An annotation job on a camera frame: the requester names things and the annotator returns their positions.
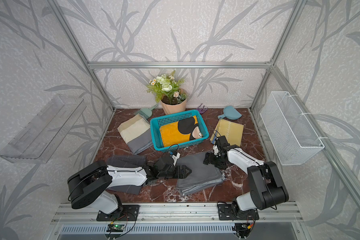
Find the yellow cartoon mouse pillowcase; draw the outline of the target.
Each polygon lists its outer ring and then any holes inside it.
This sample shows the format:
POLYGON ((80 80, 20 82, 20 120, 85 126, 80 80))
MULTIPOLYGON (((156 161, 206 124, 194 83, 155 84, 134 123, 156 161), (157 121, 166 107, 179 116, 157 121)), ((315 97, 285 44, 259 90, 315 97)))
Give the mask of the yellow cartoon mouse pillowcase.
POLYGON ((186 143, 203 137, 196 116, 161 126, 160 133, 164 147, 186 143))

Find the plain grey pillowcase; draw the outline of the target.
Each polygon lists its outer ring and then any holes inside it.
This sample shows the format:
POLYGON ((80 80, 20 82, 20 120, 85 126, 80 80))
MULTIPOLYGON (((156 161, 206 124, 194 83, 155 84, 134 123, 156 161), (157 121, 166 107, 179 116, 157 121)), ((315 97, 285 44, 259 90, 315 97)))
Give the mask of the plain grey pillowcase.
POLYGON ((223 183, 225 174, 214 165, 205 165, 204 159, 208 152, 201 152, 194 155, 181 157, 176 165, 186 165, 192 170, 191 174, 185 179, 178 179, 176 188, 180 195, 186 196, 201 190, 214 187, 223 183))

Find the teal plastic basket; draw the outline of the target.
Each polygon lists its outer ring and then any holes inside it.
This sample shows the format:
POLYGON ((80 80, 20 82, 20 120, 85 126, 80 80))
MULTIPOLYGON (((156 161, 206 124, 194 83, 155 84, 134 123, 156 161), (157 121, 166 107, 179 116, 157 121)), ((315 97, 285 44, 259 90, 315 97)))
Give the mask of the teal plastic basket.
POLYGON ((154 148, 161 152, 197 145, 209 138, 207 126, 197 110, 153 118, 150 126, 154 148))

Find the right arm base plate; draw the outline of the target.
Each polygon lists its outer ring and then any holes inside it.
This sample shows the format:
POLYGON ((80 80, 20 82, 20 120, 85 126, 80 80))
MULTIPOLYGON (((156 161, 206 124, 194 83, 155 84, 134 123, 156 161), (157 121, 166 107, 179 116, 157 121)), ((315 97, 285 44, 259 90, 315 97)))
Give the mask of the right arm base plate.
POLYGON ((226 203, 226 202, 218 202, 218 213, 219 220, 227 221, 227 220, 259 220, 259 214, 257 209, 250 209, 242 211, 239 208, 239 205, 236 202, 226 203))

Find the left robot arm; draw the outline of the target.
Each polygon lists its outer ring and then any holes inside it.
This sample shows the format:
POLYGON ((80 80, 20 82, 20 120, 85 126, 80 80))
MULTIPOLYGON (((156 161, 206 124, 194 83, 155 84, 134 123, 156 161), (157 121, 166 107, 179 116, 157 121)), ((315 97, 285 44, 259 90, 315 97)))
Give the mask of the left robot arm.
POLYGON ((72 209, 91 207, 101 214, 117 218, 124 213, 119 197, 107 189, 119 186, 151 185, 160 179, 185 179, 192 173, 186 165, 176 166, 173 156, 159 158, 154 164, 135 168, 115 167, 96 161, 68 178, 72 209))

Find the pale yellow zigzag pillowcase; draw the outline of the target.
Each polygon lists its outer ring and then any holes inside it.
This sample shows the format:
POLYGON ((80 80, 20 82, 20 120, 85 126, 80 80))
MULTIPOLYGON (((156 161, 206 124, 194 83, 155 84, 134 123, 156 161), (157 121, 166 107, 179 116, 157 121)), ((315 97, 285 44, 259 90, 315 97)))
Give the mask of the pale yellow zigzag pillowcase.
POLYGON ((225 136, 230 145, 241 146, 244 125, 233 123, 227 120, 219 120, 214 132, 210 138, 212 144, 215 143, 216 137, 225 136))

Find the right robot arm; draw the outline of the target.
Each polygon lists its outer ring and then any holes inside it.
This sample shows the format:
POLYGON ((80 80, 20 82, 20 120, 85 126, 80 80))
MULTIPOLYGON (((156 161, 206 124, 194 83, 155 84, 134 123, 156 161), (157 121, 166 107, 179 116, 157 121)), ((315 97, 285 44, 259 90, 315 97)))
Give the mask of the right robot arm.
POLYGON ((225 136, 215 139, 212 153, 206 153, 204 164, 225 170, 231 163, 248 175, 250 191, 232 202, 234 213, 276 209, 289 200, 289 193, 276 163, 258 160, 237 145, 230 145, 225 136))

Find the dark grey checked pillowcase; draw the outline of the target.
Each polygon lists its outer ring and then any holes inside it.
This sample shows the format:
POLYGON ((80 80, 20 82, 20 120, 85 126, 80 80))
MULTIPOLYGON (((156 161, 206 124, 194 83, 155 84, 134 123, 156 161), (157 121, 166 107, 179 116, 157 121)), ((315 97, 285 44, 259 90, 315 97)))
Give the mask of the dark grey checked pillowcase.
MULTIPOLYGON (((112 157, 106 160, 107 165, 113 167, 120 167, 120 168, 137 168, 142 167, 147 163, 147 159, 145 156, 138 156, 138 155, 113 155, 112 157)), ((124 185, 124 186, 115 186, 109 188, 109 190, 133 195, 139 195, 141 191, 141 186, 134 186, 134 185, 124 185)))

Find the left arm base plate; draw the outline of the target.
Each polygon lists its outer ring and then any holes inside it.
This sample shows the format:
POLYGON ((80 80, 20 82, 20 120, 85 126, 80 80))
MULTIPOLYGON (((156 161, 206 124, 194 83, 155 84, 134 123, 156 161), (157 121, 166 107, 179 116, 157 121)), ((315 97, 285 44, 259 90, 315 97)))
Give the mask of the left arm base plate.
POLYGON ((132 218, 135 221, 138 217, 140 205, 122 205, 110 214, 99 211, 97 222, 127 221, 132 218))

